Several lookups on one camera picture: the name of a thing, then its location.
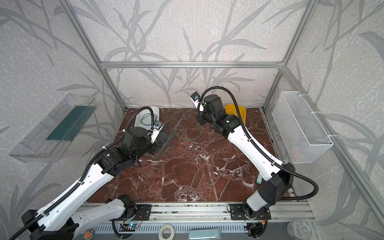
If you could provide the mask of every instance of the metal mesh basket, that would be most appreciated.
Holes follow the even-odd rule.
[[[294,163],[314,162],[333,146],[316,113],[297,91],[281,92],[272,116]]]

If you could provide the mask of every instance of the roll of tape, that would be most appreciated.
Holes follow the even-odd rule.
[[[163,233],[167,228],[170,230],[170,236],[169,238],[164,238]],[[159,240],[172,240],[174,236],[175,236],[175,229],[171,224],[168,224],[168,223],[164,224],[159,230]]]

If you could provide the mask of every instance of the yellow tray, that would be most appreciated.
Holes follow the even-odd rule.
[[[239,110],[240,110],[241,118],[243,119],[243,123],[245,125],[245,115],[246,115],[247,111],[246,111],[245,107],[243,107],[243,106],[239,106]],[[234,114],[238,117],[235,105],[233,105],[233,104],[226,105],[225,106],[225,112],[227,114]]]

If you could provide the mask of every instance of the brown marble table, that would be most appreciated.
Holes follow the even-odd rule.
[[[160,109],[160,121],[170,121],[168,133],[188,110]],[[120,129],[134,111],[127,111]],[[193,139],[200,135],[202,127],[195,120],[196,113],[192,110],[184,116],[178,130],[180,137]],[[260,109],[247,109],[245,125],[265,148],[275,154]],[[159,160],[144,155],[141,167],[125,169],[88,202],[107,202],[122,194],[129,195],[135,202],[243,201],[258,188],[257,169],[235,145],[215,133],[208,124],[196,140],[185,141],[179,136]]]

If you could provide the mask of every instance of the green cable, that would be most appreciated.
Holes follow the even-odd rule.
[[[192,110],[195,110],[195,108],[192,108],[192,109],[186,111],[186,112],[183,114],[183,116],[180,118],[179,122],[176,124],[176,127],[171,131],[171,133],[170,133],[169,135],[171,135],[171,134],[176,130],[176,128],[180,125],[181,120],[182,120],[183,117],[187,114],[187,112],[190,112],[190,111],[192,111]],[[185,141],[192,141],[192,140],[196,140],[196,139],[198,139],[199,137],[201,137],[201,135],[202,135],[202,133],[203,133],[203,129],[204,129],[204,125],[203,125],[202,128],[201,128],[200,135],[199,135],[198,137],[193,138],[193,139],[184,139],[184,138],[182,138],[182,137],[179,136],[179,139],[177,140],[177,142],[175,143],[175,145],[173,145],[173,147],[172,147],[172,151],[173,151],[173,149],[175,148],[176,144],[179,142],[180,139],[185,140]]]
[[[143,120],[144,120],[144,118],[146,118],[146,117],[148,117],[148,116],[150,116],[151,114],[150,113],[146,113],[146,114],[144,114],[143,115],[143,117],[141,118],[141,124],[143,124],[143,125],[145,125],[145,126],[150,126],[151,124],[145,124],[145,123],[143,123]],[[157,115],[156,114],[154,114],[154,118],[155,118],[155,122],[156,122],[156,120],[157,120]]]

